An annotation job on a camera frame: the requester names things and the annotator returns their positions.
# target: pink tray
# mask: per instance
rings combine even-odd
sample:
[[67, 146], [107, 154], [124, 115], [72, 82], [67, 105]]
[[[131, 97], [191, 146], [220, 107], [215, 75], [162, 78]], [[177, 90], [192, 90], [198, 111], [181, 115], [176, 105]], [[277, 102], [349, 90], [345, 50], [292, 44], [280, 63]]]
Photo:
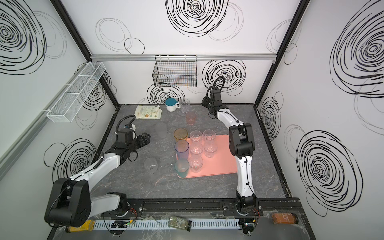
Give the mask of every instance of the pink tray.
[[212, 175], [220, 175], [220, 174], [229, 174], [236, 173], [236, 159], [235, 156], [231, 154], [229, 151], [229, 135], [217, 135], [216, 143], [218, 145], [217, 152], [212, 158], [207, 158], [204, 155], [204, 152], [201, 154], [201, 158], [203, 159], [203, 166], [201, 170], [197, 173], [188, 171], [188, 175], [186, 177], [180, 178], [190, 178], [190, 177], [205, 177]]

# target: white pouch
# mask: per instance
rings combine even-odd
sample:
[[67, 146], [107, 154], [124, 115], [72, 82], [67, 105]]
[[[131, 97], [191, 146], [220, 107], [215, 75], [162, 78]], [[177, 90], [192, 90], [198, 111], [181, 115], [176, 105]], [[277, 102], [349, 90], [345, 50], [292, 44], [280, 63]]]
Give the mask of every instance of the white pouch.
[[143, 119], [160, 119], [161, 109], [160, 106], [137, 106], [135, 111], [136, 118]]

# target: gray marble tabletop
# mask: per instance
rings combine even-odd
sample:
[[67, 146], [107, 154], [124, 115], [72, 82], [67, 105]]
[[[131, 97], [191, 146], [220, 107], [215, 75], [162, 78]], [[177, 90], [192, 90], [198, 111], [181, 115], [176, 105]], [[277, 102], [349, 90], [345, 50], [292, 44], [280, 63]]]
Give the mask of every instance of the gray marble tabletop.
[[[113, 124], [112, 131], [103, 147], [108, 150], [115, 140], [117, 122], [123, 117], [134, 114], [136, 105], [123, 105]], [[236, 197], [237, 174], [224, 174], [188, 179], [178, 178], [174, 163], [176, 152], [173, 132], [180, 127], [188, 132], [212, 129], [216, 134], [228, 134], [228, 129], [217, 119], [211, 119], [207, 109], [202, 106], [190, 106], [190, 110], [197, 114], [197, 121], [193, 126], [187, 125], [185, 114], [179, 109], [168, 112], [165, 106], [161, 119], [136, 119], [137, 134], [146, 132], [151, 135], [151, 143], [138, 149], [138, 158], [134, 162], [128, 160], [105, 176], [91, 191], [91, 196], [104, 195], [107, 192], [126, 193], [128, 198], [234, 198]], [[259, 198], [285, 197], [280, 185], [268, 147], [265, 143], [260, 125], [252, 105], [229, 105], [231, 112], [241, 121], [252, 125], [256, 149], [252, 159], [252, 181], [255, 194]], [[129, 119], [120, 124], [122, 128]], [[168, 126], [166, 138], [160, 138], [155, 131], [158, 122], [165, 122]], [[147, 158], [157, 159], [158, 170], [149, 173], [143, 163]]]

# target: teal lid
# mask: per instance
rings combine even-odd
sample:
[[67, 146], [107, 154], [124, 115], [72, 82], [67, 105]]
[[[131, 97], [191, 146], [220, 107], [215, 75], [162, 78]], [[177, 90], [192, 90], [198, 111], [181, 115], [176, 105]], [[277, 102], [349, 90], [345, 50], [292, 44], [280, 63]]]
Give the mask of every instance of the teal lid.
[[176, 101], [176, 99], [174, 99], [174, 98], [168, 98], [167, 100], [166, 100], [166, 105], [167, 106], [173, 106], [173, 105], [175, 105], [177, 103], [177, 101]]

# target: black wire basket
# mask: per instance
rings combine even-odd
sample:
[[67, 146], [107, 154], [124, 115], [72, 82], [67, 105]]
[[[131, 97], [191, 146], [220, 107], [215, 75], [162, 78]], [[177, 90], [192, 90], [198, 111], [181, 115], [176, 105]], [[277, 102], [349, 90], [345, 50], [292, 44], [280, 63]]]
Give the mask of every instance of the black wire basket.
[[152, 78], [155, 86], [168, 83], [177, 87], [196, 87], [196, 55], [156, 55]]

